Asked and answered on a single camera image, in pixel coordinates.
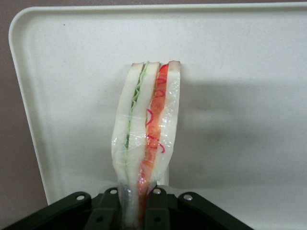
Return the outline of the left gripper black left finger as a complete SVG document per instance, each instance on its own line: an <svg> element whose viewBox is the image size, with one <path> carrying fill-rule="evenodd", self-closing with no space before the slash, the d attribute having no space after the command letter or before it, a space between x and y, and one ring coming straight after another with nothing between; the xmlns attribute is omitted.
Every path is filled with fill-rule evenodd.
<svg viewBox="0 0 307 230"><path fill-rule="evenodd" d="M122 211L118 189L111 187L94 198L85 230L121 230Z"/></svg>

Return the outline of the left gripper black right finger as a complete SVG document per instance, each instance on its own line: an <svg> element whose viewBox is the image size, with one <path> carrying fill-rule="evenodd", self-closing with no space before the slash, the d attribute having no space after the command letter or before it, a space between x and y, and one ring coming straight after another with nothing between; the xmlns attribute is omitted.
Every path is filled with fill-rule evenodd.
<svg viewBox="0 0 307 230"><path fill-rule="evenodd" d="M145 230L170 230L170 214L167 203L167 193L161 187L155 187L147 196Z"/></svg>

